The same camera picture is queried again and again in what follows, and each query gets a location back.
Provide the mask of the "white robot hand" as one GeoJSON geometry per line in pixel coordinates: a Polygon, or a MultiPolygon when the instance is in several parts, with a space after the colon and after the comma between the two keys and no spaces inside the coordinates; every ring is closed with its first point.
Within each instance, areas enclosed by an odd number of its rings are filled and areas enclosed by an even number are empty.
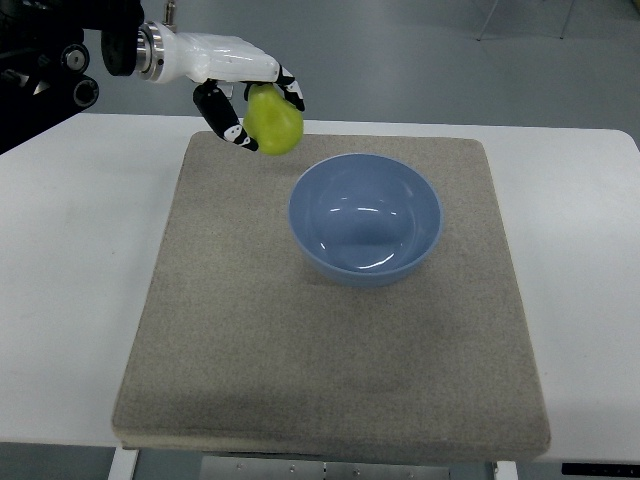
{"type": "Polygon", "coordinates": [[[235,36],[175,33],[161,23],[146,22],[138,32],[135,71],[155,83],[186,77],[200,84],[194,89],[193,102],[209,127],[220,139],[250,151],[258,150],[258,142],[241,125],[218,83],[206,81],[276,81],[285,100],[298,111],[305,110],[295,76],[263,50],[235,36]]]}

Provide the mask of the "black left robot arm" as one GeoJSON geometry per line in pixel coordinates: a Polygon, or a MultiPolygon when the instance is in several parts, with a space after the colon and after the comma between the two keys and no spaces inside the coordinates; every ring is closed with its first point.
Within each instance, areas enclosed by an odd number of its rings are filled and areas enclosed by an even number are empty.
{"type": "Polygon", "coordinates": [[[302,135],[299,84],[281,63],[233,36],[179,32],[176,4],[148,21],[138,1],[4,1],[1,4],[1,150],[9,150],[93,106],[86,73],[88,30],[101,35],[113,76],[154,83],[185,77],[193,102],[222,140],[279,155],[302,135]]]}

